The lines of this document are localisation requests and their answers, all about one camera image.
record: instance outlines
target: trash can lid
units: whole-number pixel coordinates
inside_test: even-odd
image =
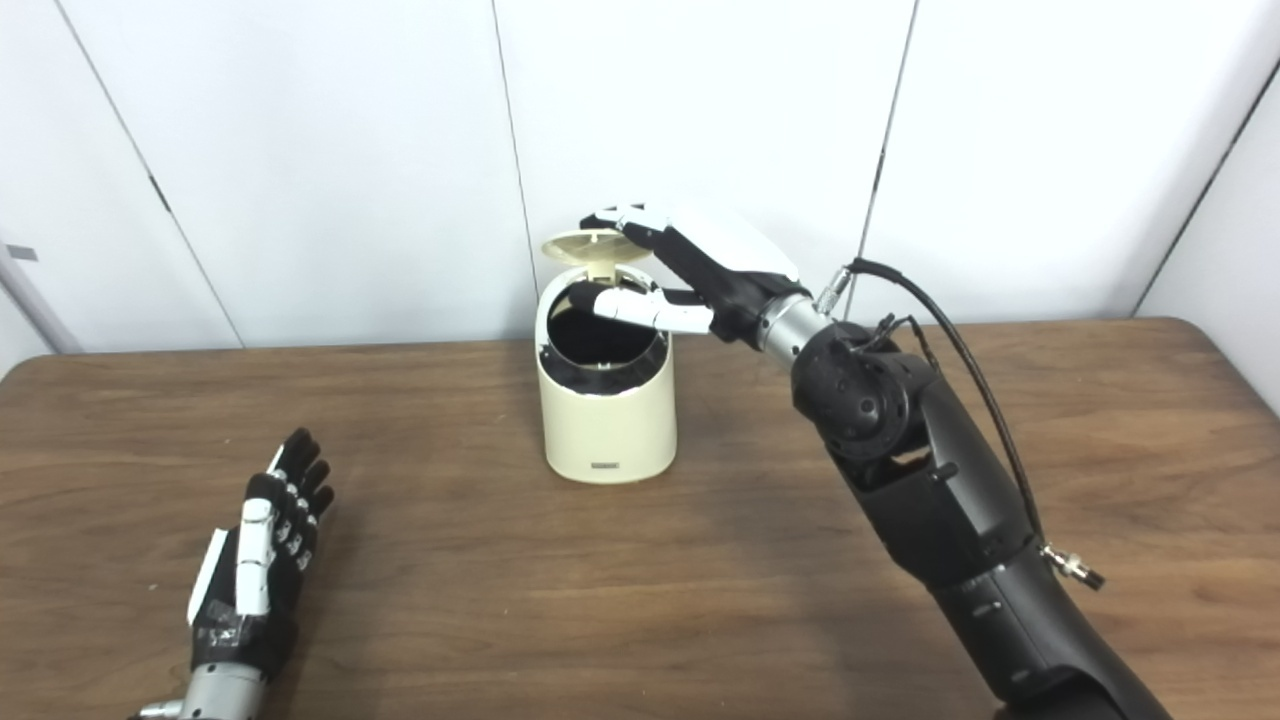
[[[617,265],[650,254],[618,231],[609,229],[571,231],[543,243],[543,255],[568,265]]]

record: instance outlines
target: cable connector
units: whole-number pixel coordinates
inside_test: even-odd
[[[836,306],[836,301],[845,293],[845,288],[849,287],[849,281],[852,278],[854,272],[847,266],[841,266],[836,270],[831,282],[827,283],[827,287],[822,290],[822,295],[819,295],[818,300],[813,304],[814,310],[817,310],[820,315],[831,315],[831,310]]]
[[[1064,578],[1071,578],[1078,583],[1084,583],[1089,587],[1089,589],[1100,591],[1107,582],[1106,578],[1085,565],[1084,560],[1074,552],[1062,552],[1056,550],[1053,546],[1044,543],[1044,546],[1041,547],[1041,557],[1043,557],[1050,566],[1057,570]]]

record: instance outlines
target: black cable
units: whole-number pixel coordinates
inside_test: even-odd
[[[938,364],[938,356],[929,347],[929,341],[924,337],[924,329],[920,328],[920,323],[915,322],[915,315],[908,315],[906,320],[911,323],[911,333],[915,334],[915,342],[920,343],[920,352],[924,352],[924,359],[929,361],[929,368],[933,368],[933,372],[941,375],[942,365]]]
[[[906,319],[897,320],[893,318],[892,313],[884,315],[884,318],[882,318],[876,325],[876,331],[872,333],[872,337],[869,337],[867,342],[859,347],[859,351],[874,352],[876,350],[879,350],[879,347],[888,341],[888,337],[905,323]]]
[[[1027,518],[1030,520],[1032,529],[1041,538],[1044,537],[1044,530],[1041,527],[1039,511],[1036,509],[1036,497],[1032,495],[1030,482],[1027,479],[1027,470],[1023,468],[1023,460],[1018,456],[1018,448],[1014,446],[1014,436],[1009,432],[1009,424],[1005,423],[1005,415],[1000,411],[1000,405],[996,402],[996,396],[991,392],[991,386],[987,384],[986,375],[982,374],[982,368],[978,366],[978,360],[969,351],[969,346],[965,345],[964,338],[960,337],[960,331],[956,329],[955,324],[947,319],[946,314],[938,307],[938,304],[933,301],[932,297],[920,286],[906,279],[902,273],[890,268],[888,265],[882,265],[879,263],[872,263],[870,260],[864,260],[861,258],[854,259],[852,263],[847,265],[849,270],[854,274],[873,275],[884,281],[888,281],[902,290],[911,293],[924,309],[933,315],[933,319],[938,322],[938,327],[946,333],[947,340],[951,341],[951,346],[956,348],[956,354],[960,355],[960,360],[964,361],[965,368],[969,374],[973,375],[974,384],[978,386],[978,393],[982,395],[982,401],[987,406],[987,411],[991,413],[991,420],[996,424],[996,433],[1000,436],[1000,443],[1005,446],[1005,455],[1009,457],[1009,465],[1014,471],[1014,482],[1018,483],[1018,492],[1023,496],[1023,505],[1027,506]]]

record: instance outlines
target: robotic hand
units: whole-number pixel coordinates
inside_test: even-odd
[[[890,556],[929,591],[1006,703],[1000,717],[1169,720],[1053,570],[1094,589],[1101,577],[1044,542],[1029,492],[1019,496],[936,364],[902,352],[888,324],[868,332],[827,316],[854,272],[911,290],[943,320],[923,291],[891,268],[856,260],[815,304],[773,243],[723,215],[620,205],[581,227],[616,229],[652,250],[709,309],[716,336],[740,340],[790,372],[796,410],[814,423]],[[568,295],[598,315],[673,329],[660,325],[664,313],[620,311],[639,302],[627,296],[643,297],[591,282]],[[979,378],[959,334],[942,324]],[[1021,477],[1009,441],[1006,450]]]
[[[293,653],[294,609],[333,503],[329,464],[305,428],[244,488],[239,525],[215,529],[187,606],[191,683],[184,700],[143,707],[134,719],[250,720]]]

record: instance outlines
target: white wall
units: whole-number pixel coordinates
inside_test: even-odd
[[[0,243],[63,350],[238,346],[50,0],[0,0]]]
[[[1272,81],[1140,315],[1199,325],[1280,411],[1280,83]]]
[[[64,0],[248,346],[529,334],[489,0]]]
[[[1129,315],[1277,56],[1274,0],[922,0],[865,256],[956,320]]]
[[[18,363],[46,352],[49,346],[36,334],[4,287],[0,287],[0,379]]]
[[[910,0],[499,0],[538,247],[618,202],[712,199],[823,283],[852,258]],[[680,284],[657,261],[644,265]]]
[[[536,246],[620,201],[726,201],[817,288],[911,12],[64,3],[195,254],[54,1],[0,0],[0,241],[73,350],[527,336]],[[1277,51],[1280,0],[922,0],[865,254],[963,320],[1128,314]]]

